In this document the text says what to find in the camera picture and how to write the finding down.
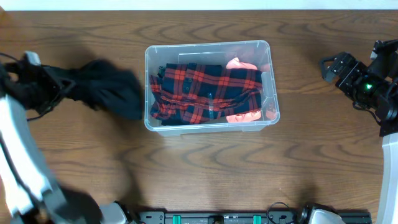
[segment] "clear plastic container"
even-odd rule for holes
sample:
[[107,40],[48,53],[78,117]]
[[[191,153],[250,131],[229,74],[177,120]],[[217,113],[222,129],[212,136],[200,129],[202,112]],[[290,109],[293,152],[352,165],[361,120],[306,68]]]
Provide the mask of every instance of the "clear plastic container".
[[[155,98],[150,89],[149,76],[157,75],[159,67],[167,63],[198,63],[204,65],[222,65],[237,57],[240,62],[254,64],[263,73],[261,118],[244,123],[193,124],[181,126],[163,126],[162,121],[150,115]],[[272,119],[267,117],[267,110],[272,110]],[[214,44],[153,45],[145,52],[145,126],[163,136],[187,133],[210,133],[220,131],[260,131],[275,124],[280,118],[275,87],[274,72],[271,62],[271,50],[264,40]]]

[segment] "green strip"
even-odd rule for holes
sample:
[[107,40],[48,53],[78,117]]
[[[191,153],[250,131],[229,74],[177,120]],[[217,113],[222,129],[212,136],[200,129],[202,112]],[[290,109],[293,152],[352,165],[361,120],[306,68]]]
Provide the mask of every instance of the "green strip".
[[174,215],[173,216],[173,224],[181,224],[181,216]]
[[261,216],[259,215],[253,216],[253,224],[261,224]]

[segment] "wooden table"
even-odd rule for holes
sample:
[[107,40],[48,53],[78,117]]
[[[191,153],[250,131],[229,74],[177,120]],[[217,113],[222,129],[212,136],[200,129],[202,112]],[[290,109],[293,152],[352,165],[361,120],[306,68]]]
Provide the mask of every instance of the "wooden table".
[[[154,44],[268,41],[281,112],[261,132],[163,138],[65,100],[30,128],[60,182],[98,203],[167,210],[266,210],[306,201],[367,209],[382,180],[379,127],[324,82],[318,61],[349,51],[364,63],[375,40],[395,39],[394,11],[9,12],[0,51],[24,50],[72,68],[98,57],[144,74]],[[9,219],[4,202],[0,222]]]

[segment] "plaid shirt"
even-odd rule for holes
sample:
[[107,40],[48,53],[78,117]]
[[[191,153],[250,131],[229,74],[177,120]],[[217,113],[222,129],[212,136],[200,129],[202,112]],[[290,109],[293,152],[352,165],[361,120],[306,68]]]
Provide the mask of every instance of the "plaid shirt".
[[200,124],[261,108],[261,71],[221,65],[167,64],[150,76],[156,102],[150,114],[159,120]]

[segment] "white wall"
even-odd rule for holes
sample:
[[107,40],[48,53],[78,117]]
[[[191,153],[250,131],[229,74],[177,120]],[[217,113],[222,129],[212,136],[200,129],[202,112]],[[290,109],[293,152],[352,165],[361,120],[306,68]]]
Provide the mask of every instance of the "white wall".
[[398,9],[398,0],[0,0],[6,11]]

